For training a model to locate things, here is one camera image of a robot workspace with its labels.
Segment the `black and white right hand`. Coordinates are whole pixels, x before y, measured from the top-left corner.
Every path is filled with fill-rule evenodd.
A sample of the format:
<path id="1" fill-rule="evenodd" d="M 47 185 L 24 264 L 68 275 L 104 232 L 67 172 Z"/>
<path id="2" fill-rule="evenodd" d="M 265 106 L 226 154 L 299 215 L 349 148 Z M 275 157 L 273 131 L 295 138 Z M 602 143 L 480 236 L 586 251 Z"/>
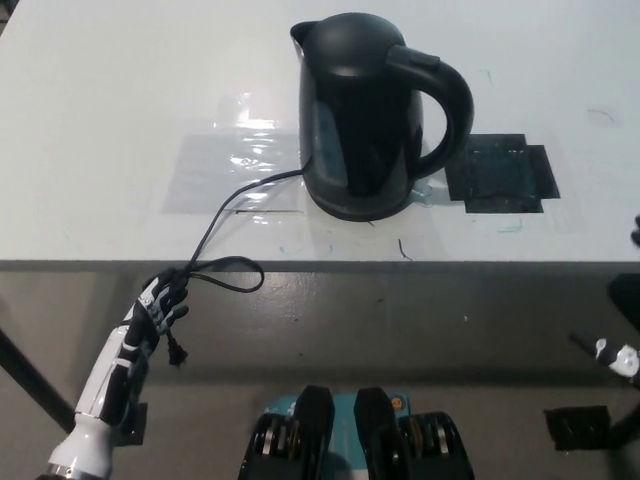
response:
<path id="1" fill-rule="evenodd" d="M 639 274 L 620 274 L 608 286 L 617 310 L 639 332 Z M 639 349 L 627 342 L 571 332 L 569 340 L 600 365 L 639 389 Z"/>

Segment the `white and black left hand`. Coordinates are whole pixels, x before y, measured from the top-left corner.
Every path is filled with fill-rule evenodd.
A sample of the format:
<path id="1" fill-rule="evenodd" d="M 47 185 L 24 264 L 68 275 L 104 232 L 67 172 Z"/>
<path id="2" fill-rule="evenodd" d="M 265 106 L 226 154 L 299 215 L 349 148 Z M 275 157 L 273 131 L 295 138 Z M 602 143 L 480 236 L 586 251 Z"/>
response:
<path id="1" fill-rule="evenodd" d="M 43 479 L 108 479 L 160 338 L 186 315 L 188 279 L 166 269 L 148 280 L 110 332 L 75 407 L 75 426 L 53 450 Z"/>

